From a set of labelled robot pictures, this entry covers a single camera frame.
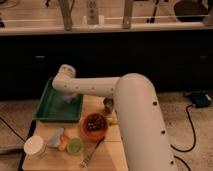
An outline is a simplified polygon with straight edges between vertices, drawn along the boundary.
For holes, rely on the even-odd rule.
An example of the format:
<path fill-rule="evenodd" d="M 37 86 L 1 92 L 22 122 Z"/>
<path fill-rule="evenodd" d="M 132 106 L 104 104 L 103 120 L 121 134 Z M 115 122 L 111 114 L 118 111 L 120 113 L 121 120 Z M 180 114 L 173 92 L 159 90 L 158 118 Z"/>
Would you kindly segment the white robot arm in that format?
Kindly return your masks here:
<path fill-rule="evenodd" d="M 65 94 L 107 97 L 114 101 L 129 171 L 178 171 L 155 87 L 144 75 L 76 78 L 63 64 L 52 86 Z"/>

